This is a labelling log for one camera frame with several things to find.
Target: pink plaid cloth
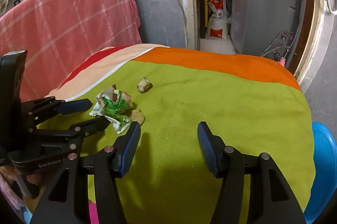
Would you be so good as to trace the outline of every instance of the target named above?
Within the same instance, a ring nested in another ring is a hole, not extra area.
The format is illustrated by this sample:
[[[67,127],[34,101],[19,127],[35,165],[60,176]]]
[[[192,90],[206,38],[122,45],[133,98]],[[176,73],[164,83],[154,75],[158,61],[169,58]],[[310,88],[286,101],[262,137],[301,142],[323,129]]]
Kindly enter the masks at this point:
[[[42,98],[93,53],[142,43],[135,0],[24,0],[0,19],[0,54],[26,50],[21,100]]]

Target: white stripe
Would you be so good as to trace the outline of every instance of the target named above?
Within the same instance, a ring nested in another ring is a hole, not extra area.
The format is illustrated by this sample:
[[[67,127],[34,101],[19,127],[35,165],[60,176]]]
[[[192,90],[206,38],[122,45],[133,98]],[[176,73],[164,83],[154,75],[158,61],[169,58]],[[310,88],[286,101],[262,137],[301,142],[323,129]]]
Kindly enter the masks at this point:
[[[95,86],[97,86],[98,84],[100,84],[102,81],[104,81],[107,77],[111,76],[114,72],[116,72],[120,67],[122,67],[125,63],[127,63],[128,61],[132,60],[132,59],[135,59],[137,57],[140,57],[142,56],[143,54],[149,52],[150,50],[152,50],[153,48],[156,48],[156,47],[151,47],[150,49],[147,49],[145,51],[143,51],[142,53],[138,54],[137,56],[135,57],[132,57],[120,64],[118,64],[115,68],[113,68],[110,72],[108,72],[107,74],[105,74],[103,77],[101,77],[98,81],[96,81],[94,84],[92,84],[91,86],[89,86],[88,88],[86,88],[85,90],[83,90],[81,93],[71,97],[71,98],[66,98],[65,101],[71,101],[71,100],[74,100],[84,94],[86,94],[87,92],[89,92],[92,88],[94,88]]]

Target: colorful bedsheet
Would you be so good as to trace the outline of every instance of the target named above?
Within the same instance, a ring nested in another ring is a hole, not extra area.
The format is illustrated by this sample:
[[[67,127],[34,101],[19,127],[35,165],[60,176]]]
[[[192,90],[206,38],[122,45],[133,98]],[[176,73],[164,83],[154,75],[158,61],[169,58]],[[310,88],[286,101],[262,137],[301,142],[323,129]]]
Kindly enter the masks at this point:
[[[153,88],[140,94],[147,77]],[[89,98],[109,85],[132,96],[145,115],[130,172],[117,180],[129,223],[209,223],[221,180],[208,171],[197,138],[206,121],[212,132],[242,153],[269,153],[304,210],[315,177],[311,114],[295,78],[269,59],[220,55],[153,44],[108,48],[89,58],[50,95]],[[89,111],[57,116],[44,127],[66,129]],[[83,154],[112,144],[109,126],[83,143]],[[89,198],[95,202],[93,178]],[[241,223],[248,208],[249,177]]]

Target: crumpled paper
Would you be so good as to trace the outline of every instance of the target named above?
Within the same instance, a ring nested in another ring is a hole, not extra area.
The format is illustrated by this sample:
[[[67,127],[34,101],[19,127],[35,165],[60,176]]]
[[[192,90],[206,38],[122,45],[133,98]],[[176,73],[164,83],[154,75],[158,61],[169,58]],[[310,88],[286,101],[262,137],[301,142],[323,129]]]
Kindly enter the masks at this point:
[[[130,95],[111,86],[97,95],[96,100],[97,103],[89,115],[104,116],[112,123],[118,134],[130,126],[131,119],[122,115],[126,110],[133,107]]]

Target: white hose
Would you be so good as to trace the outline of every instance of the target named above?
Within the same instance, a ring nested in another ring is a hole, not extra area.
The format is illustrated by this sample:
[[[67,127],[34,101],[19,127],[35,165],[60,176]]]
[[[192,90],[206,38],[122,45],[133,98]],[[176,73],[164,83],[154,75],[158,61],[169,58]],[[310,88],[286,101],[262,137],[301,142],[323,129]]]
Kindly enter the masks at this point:
[[[329,9],[330,13],[333,14],[334,16],[336,16],[337,10],[334,10],[334,11],[332,10],[330,0],[326,0],[326,3],[328,4],[328,9]]]

